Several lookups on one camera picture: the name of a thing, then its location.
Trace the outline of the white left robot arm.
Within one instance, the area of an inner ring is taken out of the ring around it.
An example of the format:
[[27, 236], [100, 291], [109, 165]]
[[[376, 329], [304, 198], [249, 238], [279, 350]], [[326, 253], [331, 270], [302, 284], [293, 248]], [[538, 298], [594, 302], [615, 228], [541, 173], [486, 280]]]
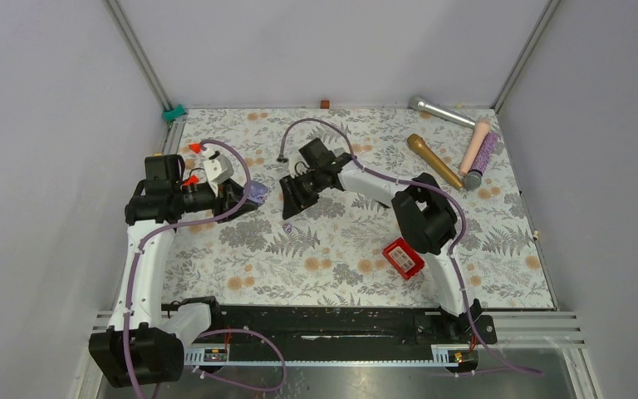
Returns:
[[179, 380], [184, 351], [200, 336], [212, 342], [223, 334], [221, 308], [213, 297], [188, 298], [163, 317], [164, 269], [177, 223], [185, 214], [210, 210], [225, 222], [254, 211], [244, 188], [233, 180], [233, 165], [217, 151], [204, 153], [203, 183], [185, 184], [179, 155], [145, 159], [145, 177], [125, 207], [126, 280], [104, 331], [91, 334], [88, 349], [115, 388]]

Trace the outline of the lavender oval case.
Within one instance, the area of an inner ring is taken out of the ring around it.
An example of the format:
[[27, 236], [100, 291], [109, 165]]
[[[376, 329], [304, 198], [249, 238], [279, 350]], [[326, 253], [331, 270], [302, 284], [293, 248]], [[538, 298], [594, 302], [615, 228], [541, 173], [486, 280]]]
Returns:
[[266, 185], [252, 180], [250, 190], [248, 192], [248, 201], [256, 204], [257, 206], [262, 206], [267, 200], [268, 193], [269, 188]]

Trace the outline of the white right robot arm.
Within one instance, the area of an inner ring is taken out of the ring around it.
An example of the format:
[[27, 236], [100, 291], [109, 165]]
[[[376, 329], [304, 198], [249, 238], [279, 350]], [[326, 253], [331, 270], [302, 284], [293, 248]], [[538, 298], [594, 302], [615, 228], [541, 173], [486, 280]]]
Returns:
[[402, 238], [432, 274], [446, 337], [454, 342], [471, 337], [482, 346], [492, 343], [477, 327], [482, 309], [477, 299], [468, 297], [458, 266], [455, 246], [464, 231], [456, 224], [465, 221], [463, 211], [431, 175], [423, 173], [412, 180], [394, 178], [361, 164], [353, 154], [335, 155], [318, 139], [304, 145], [299, 153], [305, 170], [279, 181], [284, 219], [309, 209], [326, 189], [364, 195], [392, 209]]

